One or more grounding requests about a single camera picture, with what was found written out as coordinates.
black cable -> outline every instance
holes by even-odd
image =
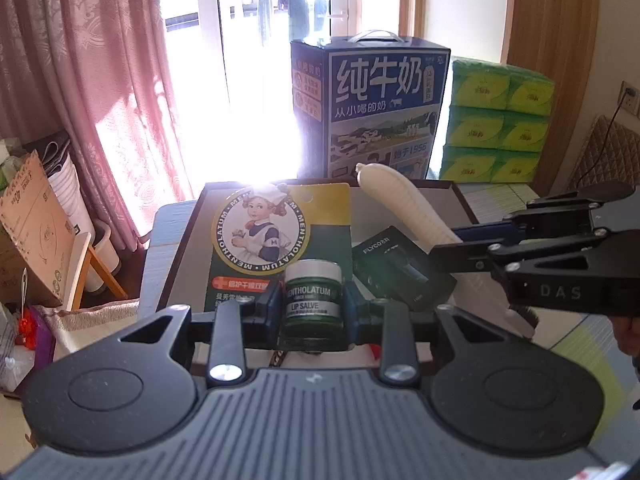
[[[627,94],[631,95],[632,97],[635,97],[636,92],[634,90],[632,90],[631,88],[626,88],[625,89],[625,92],[622,94],[622,97],[620,98],[620,102],[618,103],[618,108],[616,108],[616,111],[613,112],[613,117],[609,121],[609,126],[607,127],[607,133],[604,134],[604,140],[602,141],[602,147],[600,149],[600,153],[598,153],[598,156],[596,157],[596,160],[591,165],[591,167],[587,171],[585,171],[583,174],[581,174],[580,178],[576,181],[575,189],[578,189],[578,185],[580,184],[582,179],[584,179],[588,174],[590,174],[591,171],[593,171],[593,168],[595,168],[596,165],[599,163],[600,158],[602,157],[602,154],[604,153],[604,148],[607,145],[607,140],[609,139],[609,133],[611,131],[611,127],[613,126],[613,121],[616,120],[616,115],[620,111],[620,108],[622,107],[622,103],[624,102],[625,97],[626,97]]]

circular logo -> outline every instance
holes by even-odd
[[[280,272],[302,256],[309,231],[302,210],[286,195],[273,203],[254,188],[226,200],[211,226],[213,247],[220,259],[244,274]]]

green tissue package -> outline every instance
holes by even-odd
[[[548,117],[554,100],[555,84],[548,77],[517,66],[510,72],[507,110]]]
[[[445,146],[440,178],[454,182],[531,182],[539,153]]]
[[[451,66],[452,105],[493,110],[507,107],[510,73],[506,66],[465,58],[455,59]]]
[[[548,118],[501,110],[452,106],[447,145],[540,152],[545,145]]]

brown quilted cushion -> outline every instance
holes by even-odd
[[[569,189],[575,189],[577,180],[598,158],[610,118],[600,115],[593,122],[591,134],[582,146],[574,167]],[[602,157],[580,187],[606,180],[620,180],[628,184],[640,184],[640,135],[621,124],[613,123]]]

box handle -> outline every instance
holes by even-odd
[[[385,34],[388,34],[388,38],[384,36],[374,36],[370,38],[372,34],[377,32],[384,32]],[[381,30],[379,28],[374,28],[372,30],[363,30],[352,38],[349,38],[348,41],[350,43],[358,43],[360,41],[396,41],[399,43],[404,43],[404,40],[397,34],[389,32],[388,30]]]

